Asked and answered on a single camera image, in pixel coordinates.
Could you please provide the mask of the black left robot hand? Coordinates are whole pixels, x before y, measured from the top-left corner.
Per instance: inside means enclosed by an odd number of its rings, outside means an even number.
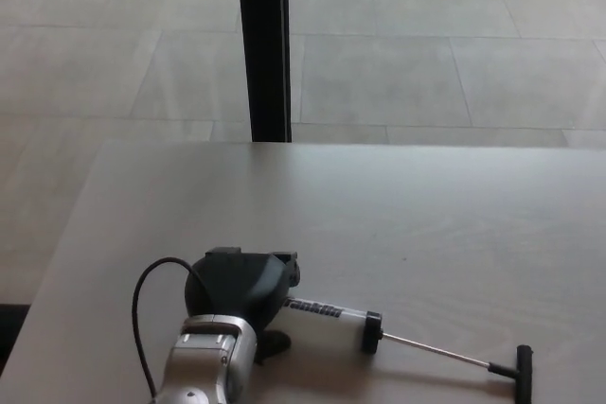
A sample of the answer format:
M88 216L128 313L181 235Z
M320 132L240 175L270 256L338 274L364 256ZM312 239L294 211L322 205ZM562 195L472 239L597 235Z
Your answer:
M219 247L206 252L192 269L196 274L187 278L184 291L190 317L215 314L245 320L257 335L257 364L290 349L290 337L269 324L300 282L296 252L245 253L240 247Z

